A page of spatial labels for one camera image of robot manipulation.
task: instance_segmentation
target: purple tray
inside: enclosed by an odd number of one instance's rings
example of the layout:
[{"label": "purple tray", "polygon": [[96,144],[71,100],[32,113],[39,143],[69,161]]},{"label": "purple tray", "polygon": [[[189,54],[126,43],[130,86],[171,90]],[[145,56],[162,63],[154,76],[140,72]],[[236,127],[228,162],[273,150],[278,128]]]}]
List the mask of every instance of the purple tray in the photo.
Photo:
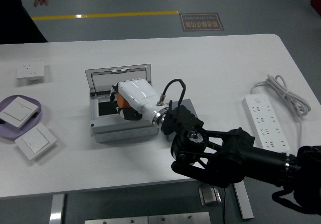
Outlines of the purple tray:
[{"label": "purple tray", "polygon": [[29,102],[32,102],[33,104],[37,105],[39,109],[36,112],[38,115],[35,118],[31,117],[30,119],[28,119],[27,122],[25,122],[25,124],[22,125],[20,129],[11,124],[8,124],[7,122],[5,122],[4,124],[0,124],[0,136],[13,140],[19,138],[25,132],[33,128],[38,122],[42,113],[41,104],[37,100],[23,95],[13,95],[4,99],[2,102],[0,102],[0,111],[4,110],[5,107],[7,107],[16,97],[21,97]]}]

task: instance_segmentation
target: yellow floor line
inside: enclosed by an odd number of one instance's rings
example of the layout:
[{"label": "yellow floor line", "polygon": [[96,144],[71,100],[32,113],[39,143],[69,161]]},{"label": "yellow floor line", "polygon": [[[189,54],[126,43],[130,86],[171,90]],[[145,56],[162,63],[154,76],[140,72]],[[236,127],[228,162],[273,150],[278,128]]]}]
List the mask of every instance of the yellow floor line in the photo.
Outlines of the yellow floor line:
[{"label": "yellow floor line", "polygon": [[31,17],[32,20],[56,20],[56,19],[76,19],[76,18],[94,18],[94,17],[129,17],[129,16],[149,16],[149,15],[172,15],[179,14],[178,11],[163,12],[126,12],[126,13],[105,13],[105,14],[86,14],[86,15],[63,15],[63,16],[44,16]]}]

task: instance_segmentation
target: metal lid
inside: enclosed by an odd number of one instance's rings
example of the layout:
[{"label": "metal lid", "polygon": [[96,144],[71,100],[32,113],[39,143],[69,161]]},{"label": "metal lid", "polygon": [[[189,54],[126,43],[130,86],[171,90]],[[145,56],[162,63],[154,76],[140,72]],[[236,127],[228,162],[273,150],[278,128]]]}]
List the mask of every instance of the metal lid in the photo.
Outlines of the metal lid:
[{"label": "metal lid", "polygon": [[118,82],[143,78],[151,84],[150,64],[85,70],[90,95],[110,94]]}]

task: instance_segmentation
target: power strip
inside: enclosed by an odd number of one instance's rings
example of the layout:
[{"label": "power strip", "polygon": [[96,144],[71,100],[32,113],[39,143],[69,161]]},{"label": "power strip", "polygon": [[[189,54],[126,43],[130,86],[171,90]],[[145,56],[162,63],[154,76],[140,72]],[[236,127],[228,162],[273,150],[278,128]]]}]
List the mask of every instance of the power strip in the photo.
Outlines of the power strip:
[{"label": "power strip", "polygon": [[271,102],[264,94],[250,94],[243,99],[258,147],[279,153],[290,150]]}]

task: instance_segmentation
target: white light switch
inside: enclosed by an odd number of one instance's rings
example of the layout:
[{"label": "white light switch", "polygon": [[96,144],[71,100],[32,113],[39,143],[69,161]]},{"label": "white light switch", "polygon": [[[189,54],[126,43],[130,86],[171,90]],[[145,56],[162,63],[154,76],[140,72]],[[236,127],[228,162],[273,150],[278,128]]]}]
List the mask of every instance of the white light switch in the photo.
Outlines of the white light switch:
[{"label": "white light switch", "polygon": [[0,119],[20,128],[38,110],[38,106],[21,97],[16,97],[0,112]]},{"label": "white light switch", "polygon": [[16,144],[30,160],[42,154],[56,141],[57,139],[42,123],[37,124],[15,140]]},{"label": "white light switch", "polygon": [[5,109],[4,113],[11,116],[12,118],[21,121],[23,118],[25,118],[32,110],[26,106],[23,106],[22,104],[14,101],[11,104],[9,104]]},{"label": "white light switch", "polygon": [[22,139],[34,153],[37,153],[42,147],[49,143],[46,137],[37,128],[30,130]]}]

